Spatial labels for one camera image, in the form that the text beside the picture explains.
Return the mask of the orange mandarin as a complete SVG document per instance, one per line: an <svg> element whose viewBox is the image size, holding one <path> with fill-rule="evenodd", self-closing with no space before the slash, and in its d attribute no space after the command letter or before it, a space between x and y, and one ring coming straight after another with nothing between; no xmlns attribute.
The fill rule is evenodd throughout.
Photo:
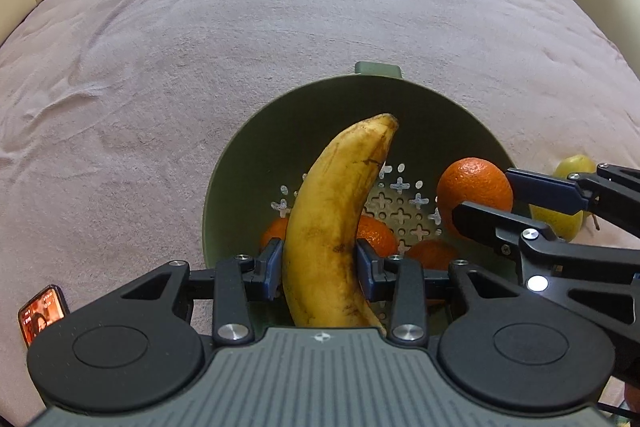
<svg viewBox="0 0 640 427"><path fill-rule="evenodd" d="M387 258L398 253L398 240L382 221L362 215L358 222L357 239L364 239L378 257Z"/></svg>
<svg viewBox="0 0 640 427"><path fill-rule="evenodd" d="M288 227L288 218L274 219L265 232L262 233L262 237L259 242L259 251L263 251L271 239L279 239L283 241L286 235L286 228Z"/></svg>
<svg viewBox="0 0 640 427"><path fill-rule="evenodd" d="M424 239L413 245L405 257L416 260L425 270L446 271L449 263L459 259L460 254L454 246L441 239Z"/></svg>
<svg viewBox="0 0 640 427"><path fill-rule="evenodd" d="M462 202L475 202L507 212L514 203L511 185L503 171L492 162L476 157L459 159L442 173L436 198L442 226L457 237L460 233L452 222L452 210Z"/></svg>

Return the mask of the yellow green pear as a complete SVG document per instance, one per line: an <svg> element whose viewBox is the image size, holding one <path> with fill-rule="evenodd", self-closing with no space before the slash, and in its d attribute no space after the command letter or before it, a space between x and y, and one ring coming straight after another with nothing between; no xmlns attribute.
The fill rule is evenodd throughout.
<svg viewBox="0 0 640 427"><path fill-rule="evenodd" d="M555 178L567 181L572 173L595 173L596 163L585 154L576 154L562 159L553 171ZM554 199L546 200L543 206L530 205L530 214L537 221L547 223L556 236L571 242L580 232L590 212L579 204L576 195L566 190L555 193Z"/></svg>

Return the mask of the orange mandarin front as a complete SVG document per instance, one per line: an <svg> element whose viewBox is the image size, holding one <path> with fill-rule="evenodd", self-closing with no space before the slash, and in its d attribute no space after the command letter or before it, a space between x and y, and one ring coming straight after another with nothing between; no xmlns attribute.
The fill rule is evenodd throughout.
<svg viewBox="0 0 640 427"><path fill-rule="evenodd" d="M288 218L274 219L265 232L262 233L262 237L259 242L259 251L263 251L271 239L279 239L283 241L286 235L286 228L288 227Z"/></svg>

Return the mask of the yellow spotted banana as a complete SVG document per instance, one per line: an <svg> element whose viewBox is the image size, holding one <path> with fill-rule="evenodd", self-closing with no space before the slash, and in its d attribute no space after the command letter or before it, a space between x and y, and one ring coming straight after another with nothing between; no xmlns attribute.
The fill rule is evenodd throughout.
<svg viewBox="0 0 640 427"><path fill-rule="evenodd" d="M307 172L282 257L283 292L296 326L384 329L360 287L354 248L364 203L398 127L389 113L358 121L332 139Z"/></svg>

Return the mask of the green plastic colander bowl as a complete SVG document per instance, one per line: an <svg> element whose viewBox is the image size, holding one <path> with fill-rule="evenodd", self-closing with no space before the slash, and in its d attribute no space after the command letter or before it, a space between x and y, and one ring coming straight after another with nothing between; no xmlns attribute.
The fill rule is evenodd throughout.
<svg viewBox="0 0 640 427"><path fill-rule="evenodd" d="M193 294L214 301L215 267L258 257L262 233L295 204L305 174L335 135L371 116L399 124L390 156L363 210L384 222L402 251L421 239L449 239L435 211L435 187L453 161L477 156L511 166L497 139L448 98L401 77L395 66L360 63L352 75L306 84L256 113L218 160L205 197L202 241L207 270ZM280 285L269 327L293 321Z"/></svg>

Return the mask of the smartphone with lit screen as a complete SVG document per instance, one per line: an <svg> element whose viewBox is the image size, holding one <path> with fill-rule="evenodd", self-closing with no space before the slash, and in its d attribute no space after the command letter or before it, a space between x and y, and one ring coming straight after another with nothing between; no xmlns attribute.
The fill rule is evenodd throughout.
<svg viewBox="0 0 640 427"><path fill-rule="evenodd" d="M17 312L26 347L51 324L60 321L68 314L68 306L61 288L48 285L28 300Z"/></svg>

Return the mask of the pink bed blanket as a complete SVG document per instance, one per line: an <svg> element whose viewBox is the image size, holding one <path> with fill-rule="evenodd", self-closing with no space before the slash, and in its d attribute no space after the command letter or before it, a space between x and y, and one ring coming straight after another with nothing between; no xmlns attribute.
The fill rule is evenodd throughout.
<svg viewBox="0 0 640 427"><path fill-rule="evenodd" d="M637 166L639 81L573 0L44 0L1 49L1 412L41 411L16 314L201 260L208 179L262 106L359 61L464 106L518 167Z"/></svg>

